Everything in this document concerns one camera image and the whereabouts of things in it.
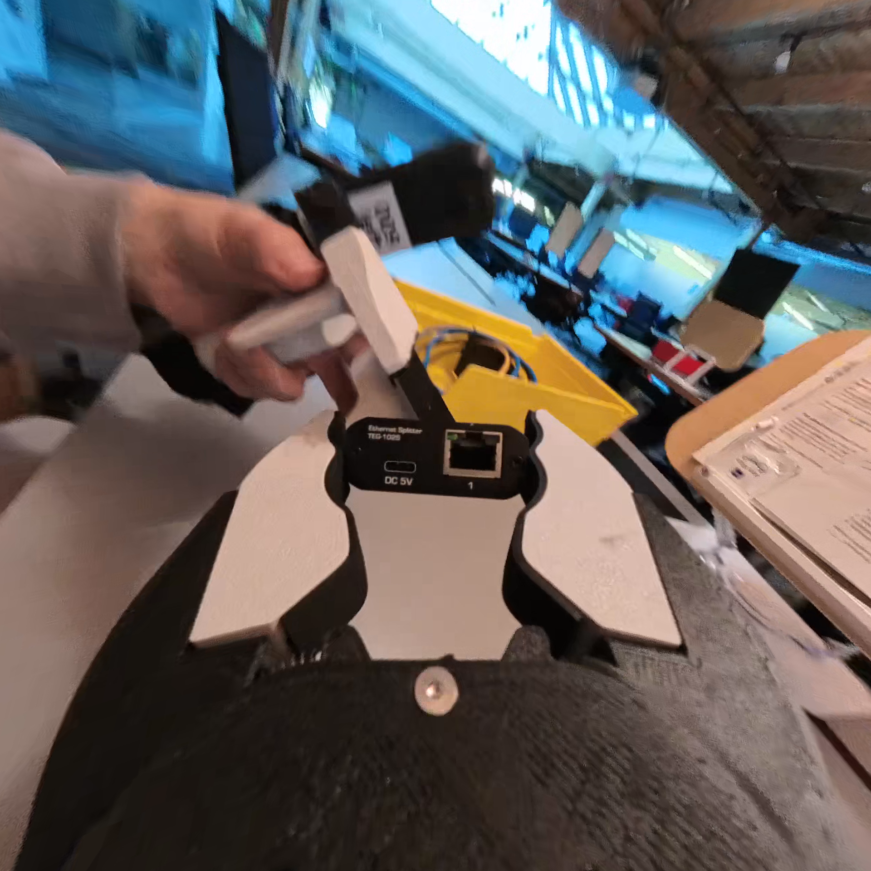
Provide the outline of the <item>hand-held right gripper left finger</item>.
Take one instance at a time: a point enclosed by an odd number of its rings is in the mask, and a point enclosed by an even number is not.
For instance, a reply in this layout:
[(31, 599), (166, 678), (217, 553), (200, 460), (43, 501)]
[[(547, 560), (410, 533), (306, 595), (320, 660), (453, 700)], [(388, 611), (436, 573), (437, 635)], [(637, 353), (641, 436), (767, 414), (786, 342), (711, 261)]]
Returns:
[(317, 651), (361, 609), (367, 579), (346, 507), (345, 430), (342, 414), (323, 412), (247, 473), (191, 645), (266, 637), (283, 651)]

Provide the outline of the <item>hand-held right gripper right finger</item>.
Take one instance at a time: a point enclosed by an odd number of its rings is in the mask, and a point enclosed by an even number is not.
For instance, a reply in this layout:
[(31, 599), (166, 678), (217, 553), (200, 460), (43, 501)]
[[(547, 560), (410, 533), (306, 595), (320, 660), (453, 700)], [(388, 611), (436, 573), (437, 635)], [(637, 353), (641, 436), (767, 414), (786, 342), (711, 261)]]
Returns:
[(524, 506), (506, 605), (553, 659), (615, 662), (617, 643), (681, 653), (683, 637), (630, 485), (547, 411), (529, 412)]

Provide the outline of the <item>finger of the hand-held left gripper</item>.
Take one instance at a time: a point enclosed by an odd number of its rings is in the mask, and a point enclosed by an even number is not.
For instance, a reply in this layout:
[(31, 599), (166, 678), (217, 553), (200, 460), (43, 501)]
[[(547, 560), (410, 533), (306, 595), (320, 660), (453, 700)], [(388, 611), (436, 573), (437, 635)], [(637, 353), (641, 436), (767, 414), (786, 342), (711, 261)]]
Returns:
[(348, 226), (321, 242), (321, 256), (390, 384), (419, 420), (454, 418), (416, 353), (418, 321), (367, 234)]

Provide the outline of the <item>person's left hand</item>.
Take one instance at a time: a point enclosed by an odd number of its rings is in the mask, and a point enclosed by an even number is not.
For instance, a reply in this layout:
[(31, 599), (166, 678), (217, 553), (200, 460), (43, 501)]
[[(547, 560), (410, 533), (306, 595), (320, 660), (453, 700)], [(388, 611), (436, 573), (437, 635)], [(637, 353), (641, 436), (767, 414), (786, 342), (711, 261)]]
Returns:
[(367, 343), (283, 366), (262, 347), (238, 351), (226, 332), (274, 298), (302, 293), (326, 278), (302, 238), (243, 201), (133, 180), (121, 224), (125, 285), (132, 303), (160, 315), (189, 340), (220, 336), (213, 375), (237, 396), (296, 401), (309, 378), (321, 380), (350, 413), (358, 394), (350, 364)]

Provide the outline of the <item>black network splitter box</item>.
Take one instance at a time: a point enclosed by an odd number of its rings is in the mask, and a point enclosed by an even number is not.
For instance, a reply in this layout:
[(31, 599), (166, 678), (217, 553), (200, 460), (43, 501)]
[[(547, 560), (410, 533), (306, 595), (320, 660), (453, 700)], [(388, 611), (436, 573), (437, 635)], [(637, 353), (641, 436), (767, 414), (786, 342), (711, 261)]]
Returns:
[(346, 430), (343, 453), (356, 489), (508, 500), (521, 492), (529, 442), (492, 423), (369, 417)]

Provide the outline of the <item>wooden board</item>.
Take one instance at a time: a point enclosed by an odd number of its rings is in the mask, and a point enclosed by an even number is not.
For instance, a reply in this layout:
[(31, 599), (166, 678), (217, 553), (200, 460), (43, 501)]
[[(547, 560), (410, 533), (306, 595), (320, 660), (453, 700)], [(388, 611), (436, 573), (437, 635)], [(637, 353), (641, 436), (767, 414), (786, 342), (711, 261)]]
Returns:
[(869, 600), (793, 543), (745, 498), (703, 470), (700, 456), (714, 441), (743, 432), (768, 416), (784, 398), (834, 372), (838, 364), (869, 351), (867, 330), (817, 337), (756, 370), (725, 391), (703, 401), (671, 428), (665, 447), (671, 466), (746, 539), (790, 584), (808, 599), (862, 654), (870, 657)]

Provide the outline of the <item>yellow plastic bin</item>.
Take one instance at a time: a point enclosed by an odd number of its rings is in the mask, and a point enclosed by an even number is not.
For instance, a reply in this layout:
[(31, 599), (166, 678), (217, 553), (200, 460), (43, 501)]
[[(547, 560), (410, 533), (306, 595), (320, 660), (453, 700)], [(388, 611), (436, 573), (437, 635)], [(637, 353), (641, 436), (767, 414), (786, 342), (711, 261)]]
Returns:
[[(418, 322), (416, 352), (456, 420), (501, 423), (521, 430), (528, 411), (545, 410), (595, 447), (636, 418), (628, 401), (549, 333), (399, 279), (396, 284)], [(477, 365), (454, 375), (463, 344), (460, 335), (435, 343), (427, 352), (437, 333), (454, 328), (494, 338), (516, 352), (536, 379)]]

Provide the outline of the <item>grey desk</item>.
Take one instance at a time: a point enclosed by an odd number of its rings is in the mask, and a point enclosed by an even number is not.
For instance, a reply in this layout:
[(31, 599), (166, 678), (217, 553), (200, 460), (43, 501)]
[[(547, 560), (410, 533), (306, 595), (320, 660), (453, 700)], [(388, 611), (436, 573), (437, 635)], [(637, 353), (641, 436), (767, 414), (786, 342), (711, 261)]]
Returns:
[[(140, 356), (2, 513), (2, 869), (12, 868), (64, 714), (144, 585), (216, 500), (333, 402), (237, 419), (174, 395)], [(520, 497), (352, 491), (376, 659), (495, 659), (517, 623), (499, 591)]]

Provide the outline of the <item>black monitor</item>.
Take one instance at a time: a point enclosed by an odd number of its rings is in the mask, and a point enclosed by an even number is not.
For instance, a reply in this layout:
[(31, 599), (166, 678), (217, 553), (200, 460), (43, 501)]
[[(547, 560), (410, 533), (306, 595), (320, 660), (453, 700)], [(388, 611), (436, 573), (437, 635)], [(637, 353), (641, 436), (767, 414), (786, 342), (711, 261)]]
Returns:
[(713, 289), (712, 299), (764, 321), (799, 269), (798, 264), (738, 248)]

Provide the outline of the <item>brown chair back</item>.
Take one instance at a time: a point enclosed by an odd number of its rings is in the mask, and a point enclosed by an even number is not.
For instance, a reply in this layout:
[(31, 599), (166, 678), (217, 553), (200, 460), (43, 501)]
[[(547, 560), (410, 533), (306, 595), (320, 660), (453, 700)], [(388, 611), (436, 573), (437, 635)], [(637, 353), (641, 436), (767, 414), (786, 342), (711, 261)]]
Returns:
[(692, 310), (680, 331), (680, 341), (713, 360), (726, 373), (742, 369), (760, 348), (765, 321), (716, 299)]

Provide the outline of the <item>person's left forearm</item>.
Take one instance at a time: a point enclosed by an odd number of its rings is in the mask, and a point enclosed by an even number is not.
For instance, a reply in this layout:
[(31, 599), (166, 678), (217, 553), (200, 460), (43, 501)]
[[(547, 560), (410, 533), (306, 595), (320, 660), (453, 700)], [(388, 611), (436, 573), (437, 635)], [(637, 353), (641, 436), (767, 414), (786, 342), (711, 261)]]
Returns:
[(139, 351), (123, 229), (136, 190), (153, 186), (138, 173), (69, 172), (2, 131), (2, 362), (60, 347)]

